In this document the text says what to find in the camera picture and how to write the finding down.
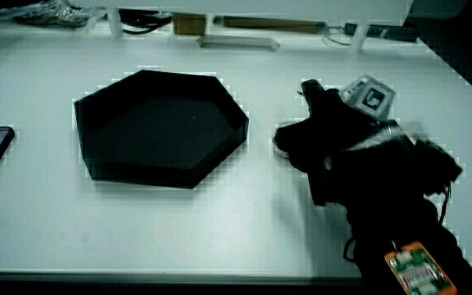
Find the person's right hand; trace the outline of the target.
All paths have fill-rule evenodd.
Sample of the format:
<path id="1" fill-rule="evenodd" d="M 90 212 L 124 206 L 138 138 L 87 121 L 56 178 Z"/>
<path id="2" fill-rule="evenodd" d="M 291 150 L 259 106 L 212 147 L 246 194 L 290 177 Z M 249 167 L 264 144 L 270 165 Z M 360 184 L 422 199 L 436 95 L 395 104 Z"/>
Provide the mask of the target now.
<path id="1" fill-rule="evenodd" d="M 309 116 L 275 131 L 275 152 L 309 173 L 326 168 L 339 151 L 363 142 L 392 121 L 388 113 L 395 92 L 368 75 L 340 91 L 324 88 L 315 79 L 301 84 Z"/>

